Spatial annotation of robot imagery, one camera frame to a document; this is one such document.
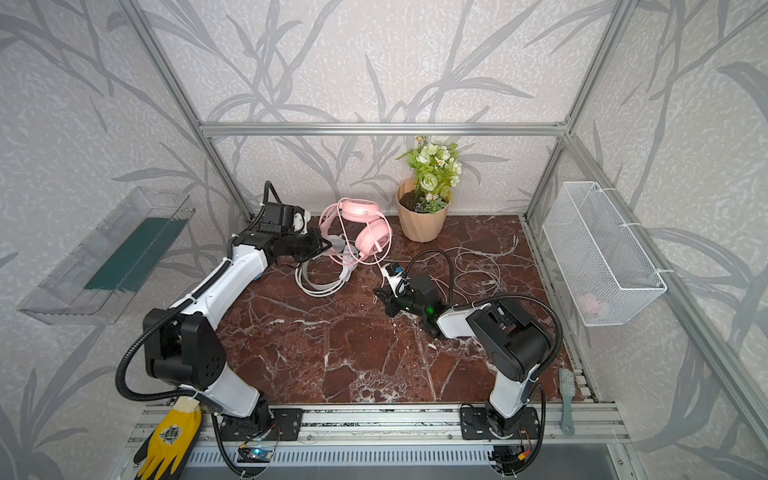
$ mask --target transparent plastic bin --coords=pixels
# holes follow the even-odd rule
[[[189,197],[135,188],[18,309],[48,324],[115,323],[194,214]]]
[[[544,232],[586,326],[623,325],[667,291],[631,225],[595,182],[564,182]]]

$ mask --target white flower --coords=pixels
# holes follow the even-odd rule
[[[433,174],[426,174],[421,181],[422,188],[431,192],[437,187],[437,177]]]

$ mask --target yellow glove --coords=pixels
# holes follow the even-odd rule
[[[137,480],[172,480],[181,476],[187,457],[200,431],[200,402],[179,397],[134,456],[134,463],[147,459]]]

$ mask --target flower pot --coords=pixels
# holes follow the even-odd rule
[[[395,193],[397,200],[397,213],[400,216],[400,225],[402,232],[406,237],[415,242],[431,242],[440,234],[445,218],[448,216],[448,208],[445,208],[434,214],[418,214],[412,212],[400,204],[400,199],[406,193],[416,189],[415,179],[409,178],[400,184],[400,188]]]

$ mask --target pink headphones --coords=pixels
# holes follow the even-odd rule
[[[344,232],[344,238],[348,247],[349,237],[346,234],[346,228],[342,218],[349,220],[350,222],[364,223],[366,226],[360,233],[358,233],[355,239],[355,247],[360,251],[360,257],[352,255],[354,261],[352,263],[345,262],[337,259],[335,256],[341,256],[341,252],[335,250],[327,250],[331,260],[340,265],[354,265],[356,263],[362,263],[363,265],[376,265],[381,259],[376,259],[376,262],[366,263],[363,260],[367,257],[381,253],[386,247],[386,253],[384,257],[389,254],[389,248],[391,247],[390,240],[392,239],[392,228],[389,226],[389,222],[386,221],[384,214],[379,208],[379,204],[370,200],[362,200],[358,198],[343,198],[339,202],[329,205],[323,214],[320,215],[320,233],[323,237],[328,238],[328,229],[333,223],[333,219],[339,217],[342,231]]]

